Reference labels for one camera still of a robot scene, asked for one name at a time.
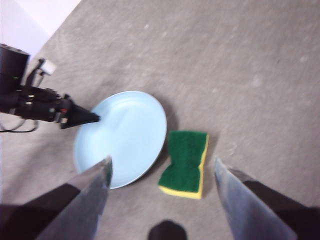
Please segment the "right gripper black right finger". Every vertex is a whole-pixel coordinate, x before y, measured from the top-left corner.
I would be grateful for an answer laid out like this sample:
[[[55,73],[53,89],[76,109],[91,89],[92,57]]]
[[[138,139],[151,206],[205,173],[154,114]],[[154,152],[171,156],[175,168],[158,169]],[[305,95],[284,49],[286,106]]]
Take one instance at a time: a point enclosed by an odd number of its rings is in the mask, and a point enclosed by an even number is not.
[[[318,240],[320,208],[308,207],[217,158],[219,199],[235,240]]]

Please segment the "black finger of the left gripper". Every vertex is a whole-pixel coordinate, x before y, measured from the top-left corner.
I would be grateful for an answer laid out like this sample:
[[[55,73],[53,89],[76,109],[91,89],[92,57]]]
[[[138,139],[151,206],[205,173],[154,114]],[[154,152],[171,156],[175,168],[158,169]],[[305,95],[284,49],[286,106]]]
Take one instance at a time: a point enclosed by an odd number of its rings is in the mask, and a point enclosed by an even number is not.
[[[59,123],[61,129],[97,123],[99,121],[99,115],[75,104],[70,99],[67,101],[66,107],[60,109]]]

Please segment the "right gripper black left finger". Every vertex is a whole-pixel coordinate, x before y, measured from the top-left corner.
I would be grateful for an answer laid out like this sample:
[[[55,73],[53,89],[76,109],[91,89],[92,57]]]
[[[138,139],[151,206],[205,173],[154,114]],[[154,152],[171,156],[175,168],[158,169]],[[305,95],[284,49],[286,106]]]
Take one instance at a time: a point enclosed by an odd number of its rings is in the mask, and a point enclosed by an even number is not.
[[[1,204],[2,240],[92,240],[113,174],[107,156],[66,183],[24,203]]]

